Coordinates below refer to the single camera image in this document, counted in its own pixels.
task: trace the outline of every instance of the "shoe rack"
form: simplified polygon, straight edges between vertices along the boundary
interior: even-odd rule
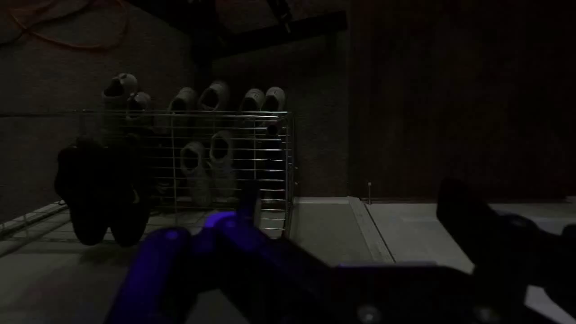
[[[154,215],[233,211],[239,198],[255,189],[251,222],[271,238],[289,236],[295,152],[289,112],[196,110],[145,114],[124,126],[115,121],[125,119],[109,110],[98,116],[98,134],[104,141],[127,135],[143,144]],[[214,135],[221,134],[228,143],[217,153]]]

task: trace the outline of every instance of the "wire basket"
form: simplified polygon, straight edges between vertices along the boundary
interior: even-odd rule
[[[23,121],[75,119],[77,137],[91,137],[102,143],[131,139],[142,144],[147,152],[142,170],[154,186],[147,233],[165,225],[199,231],[206,215],[235,209],[246,189],[257,189],[253,224],[269,238],[289,236],[293,202],[289,112],[160,112],[127,116],[125,112],[102,110],[43,116],[3,114],[1,117]],[[223,153],[217,141],[230,146],[224,159],[219,159]],[[188,148],[201,148],[201,152],[196,159],[188,159],[187,153],[194,152]],[[217,166],[221,161],[224,161],[224,173]],[[201,204],[197,202],[197,186],[194,186],[194,168],[188,168],[190,164],[205,173],[205,189],[210,198]],[[55,202],[3,222],[0,243],[14,243],[7,249],[12,251],[23,243],[46,238],[44,233],[53,229],[59,231],[59,236],[52,242],[73,242],[71,227],[66,222],[66,206]]]

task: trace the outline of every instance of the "black object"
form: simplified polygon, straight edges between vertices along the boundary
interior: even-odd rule
[[[568,225],[563,236],[539,231],[521,216],[498,216],[466,184],[444,180],[437,220],[475,263],[478,292],[503,319],[520,323],[527,285],[576,317],[576,243]]]
[[[440,195],[440,213],[485,211],[480,204],[467,209],[473,200],[448,193]],[[289,240],[271,242],[235,213],[219,213],[197,236],[163,229],[143,240],[106,323],[185,323],[206,290],[221,290],[255,324],[552,323],[516,294],[525,272],[505,283],[500,278],[511,278],[512,267],[498,258],[489,263],[473,276],[444,267],[329,269]],[[494,285],[503,297],[487,292]]]
[[[79,139],[57,155],[53,189],[66,202],[73,234],[82,245],[100,243],[107,231],[102,166],[104,146],[91,139]]]
[[[140,242],[151,188],[142,157],[136,137],[106,144],[79,139],[57,155],[53,189],[66,202],[73,234],[82,245],[100,243],[107,227],[122,247]]]

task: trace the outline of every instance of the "orange cable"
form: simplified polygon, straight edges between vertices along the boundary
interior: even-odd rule
[[[17,26],[17,29],[21,29],[23,33],[30,35],[32,38],[35,40],[41,40],[44,44],[50,44],[53,47],[59,47],[59,49],[66,49],[66,51],[82,51],[82,53],[97,53],[97,51],[107,51],[107,49],[113,49],[116,45],[122,44],[125,33],[127,33],[127,27],[129,27],[129,17],[127,17],[127,9],[125,9],[125,4],[124,0],[115,0],[116,8],[124,13],[124,24],[120,27],[120,33],[109,42],[109,44],[100,44],[100,45],[75,45],[75,44],[64,44],[64,42],[59,42],[59,40],[53,40],[53,38],[48,38],[48,36],[43,36],[35,31],[30,31],[26,26],[23,26],[23,22],[19,22],[12,13],[8,13],[10,20]]]
[[[32,11],[32,15],[25,18],[25,22],[28,24],[28,22],[37,20],[44,13],[48,13],[57,2],[59,0],[48,0],[48,2],[35,4],[35,6],[17,6],[17,8],[1,9],[1,11],[7,11],[8,15],[14,11]]]

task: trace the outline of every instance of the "shoe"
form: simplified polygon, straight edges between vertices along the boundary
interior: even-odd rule
[[[286,92],[280,87],[269,87],[266,90],[264,110],[278,112],[286,107]]]
[[[187,180],[192,207],[208,209],[212,204],[210,179],[205,171],[201,143],[188,143],[179,150],[179,171]]]
[[[147,128],[152,126],[152,105],[145,92],[133,92],[127,98],[125,123],[127,128]]]
[[[199,110],[224,110],[230,99],[230,89],[224,81],[214,81],[199,96]]]
[[[169,112],[174,116],[172,117],[172,126],[174,128],[187,128],[188,119],[187,117],[178,117],[178,114],[190,114],[196,108],[196,98],[197,94],[194,89],[183,87],[176,94],[176,98],[169,103]]]
[[[217,206],[230,206],[235,202],[235,173],[233,143],[228,132],[217,132],[210,139],[208,168],[212,177],[212,197]]]
[[[145,173],[145,143],[129,134],[107,144],[106,150],[106,209],[109,233],[120,247],[136,245],[149,220],[149,188]]]
[[[264,92],[250,89],[239,103],[239,110],[260,110],[264,107]]]
[[[102,90],[100,98],[104,103],[102,130],[116,132],[125,126],[122,117],[129,94],[138,90],[138,80],[133,74],[118,74]]]
[[[104,152],[100,143],[79,139],[57,153],[53,189],[68,206],[73,234],[82,245],[100,243],[107,231]]]
[[[104,108],[124,108],[133,92],[138,92],[138,80],[133,74],[115,76],[102,90]]]

